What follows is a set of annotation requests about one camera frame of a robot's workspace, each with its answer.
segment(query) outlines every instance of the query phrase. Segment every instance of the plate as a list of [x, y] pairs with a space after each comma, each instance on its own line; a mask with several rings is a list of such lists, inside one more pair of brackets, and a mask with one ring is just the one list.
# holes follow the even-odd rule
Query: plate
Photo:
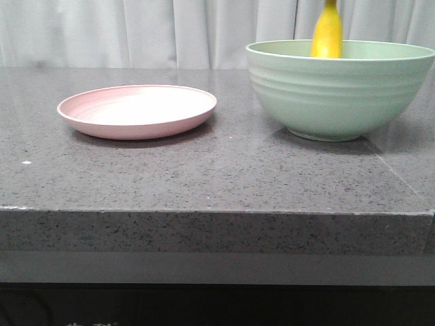
[[131, 85], [91, 90], [57, 107], [74, 129], [106, 139], [155, 139], [205, 122], [215, 109], [214, 95], [185, 86]]

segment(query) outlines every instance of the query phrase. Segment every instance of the granite surface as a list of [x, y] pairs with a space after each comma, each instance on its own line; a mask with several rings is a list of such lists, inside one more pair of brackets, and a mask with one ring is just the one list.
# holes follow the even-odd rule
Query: granite surface
[[[430, 252], [433, 83], [431, 71], [389, 126], [320, 143], [272, 120], [247, 71], [0, 69], [0, 249]], [[217, 107], [152, 141], [90, 137], [56, 112], [68, 96], [129, 84], [200, 88]]]

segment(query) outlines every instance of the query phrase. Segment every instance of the curtain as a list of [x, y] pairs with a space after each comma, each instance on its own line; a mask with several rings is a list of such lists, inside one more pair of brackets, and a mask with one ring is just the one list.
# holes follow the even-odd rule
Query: curtain
[[[323, 0], [0, 0], [0, 66], [245, 69], [311, 38]], [[345, 39], [435, 48], [434, 0], [338, 0]]]

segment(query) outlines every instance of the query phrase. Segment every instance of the yellow banana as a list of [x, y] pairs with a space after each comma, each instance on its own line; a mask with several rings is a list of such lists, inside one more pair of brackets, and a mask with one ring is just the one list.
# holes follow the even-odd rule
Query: yellow banana
[[324, 10], [315, 26], [311, 56], [340, 58], [343, 49], [343, 27], [336, 0], [325, 0]]

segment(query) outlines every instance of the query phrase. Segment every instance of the bowl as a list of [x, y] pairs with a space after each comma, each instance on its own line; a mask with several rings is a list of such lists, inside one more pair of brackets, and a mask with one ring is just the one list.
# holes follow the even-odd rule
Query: bowl
[[435, 51], [408, 44], [344, 41], [342, 58], [312, 58], [311, 40], [246, 46], [263, 108], [290, 132], [350, 141], [396, 119], [412, 102]]

